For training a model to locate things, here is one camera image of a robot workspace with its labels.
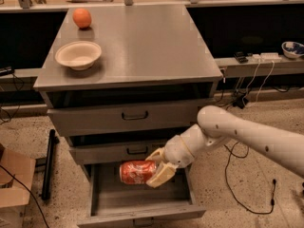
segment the can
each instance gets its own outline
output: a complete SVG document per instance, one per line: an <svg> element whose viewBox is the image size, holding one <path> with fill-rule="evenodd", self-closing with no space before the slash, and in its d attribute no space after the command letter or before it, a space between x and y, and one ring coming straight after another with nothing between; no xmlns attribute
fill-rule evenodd
<svg viewBox="0 0 304 228"><path fill-rule="evenodd" d="M127 161L120 166L121 181L125 184L145 184L156 172L154 161Z"/></svg>

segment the white bowl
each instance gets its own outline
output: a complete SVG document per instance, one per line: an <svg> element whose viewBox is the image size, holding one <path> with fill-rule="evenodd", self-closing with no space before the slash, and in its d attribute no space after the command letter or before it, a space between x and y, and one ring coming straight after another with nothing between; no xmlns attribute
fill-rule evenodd
<svg viewBox="0 0 304 228"><path fill-rule="evenodd" d="M284 55L288 58L299 58L304 55L304 45L298 42L284 42L282 44Z"/></svg>
<svg viewBox="0 0 304 228"><path fill-rule="evenodd" d="M102 55L99 45L88 41L78 41L60 47L55 55L58 64L74 70L86 70Z"/></svg>

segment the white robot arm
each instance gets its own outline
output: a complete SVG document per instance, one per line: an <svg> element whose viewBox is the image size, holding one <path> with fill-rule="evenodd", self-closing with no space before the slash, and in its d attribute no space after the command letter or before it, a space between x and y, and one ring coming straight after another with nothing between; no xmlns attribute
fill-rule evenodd
<svg viewBox="0 0 304 228"><path fill-rule="evenodd" d="M242 120L217 106L208 105L198 123L169 140L147 160L159 165L147 184L158 187L170 180L177 168L192 163L203 151L211 151L235 139L304 178L304 135L261 123Z"/></svg>

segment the cabinet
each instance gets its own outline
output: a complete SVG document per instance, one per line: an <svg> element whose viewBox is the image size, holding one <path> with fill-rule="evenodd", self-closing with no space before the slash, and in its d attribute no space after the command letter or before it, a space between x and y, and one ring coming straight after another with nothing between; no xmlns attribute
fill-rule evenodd
<svg viewBox="0 0 304 228"><path fill-rule="evenodd" d="M73 9L35 82L57 132L91 184L89 217L80 227L148 226L199 218L188 168L153 189L120 182L119 166L147 155L196 121L213 102L221 73L183 5L88 8L89 29ZM98 43L101 58L85 71L59 66L64 44Z"/></svg>

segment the black metal bar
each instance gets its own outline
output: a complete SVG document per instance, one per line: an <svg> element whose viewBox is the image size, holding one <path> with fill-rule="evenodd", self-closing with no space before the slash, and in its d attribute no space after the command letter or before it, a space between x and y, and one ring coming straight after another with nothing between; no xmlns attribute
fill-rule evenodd
<svg viewBox="0 0 304 228"><path fill-rule="evenodd" d="M52 160L53 160L54 147L57 142L58 142L58 139L55 137L55 130L51 129L49 131L49 137L48 137L47 162L46 162L44 183L43 183L42 195L41 195L42 200L49 200L49 198L50 198L49 189L50 189Z"/></svg>

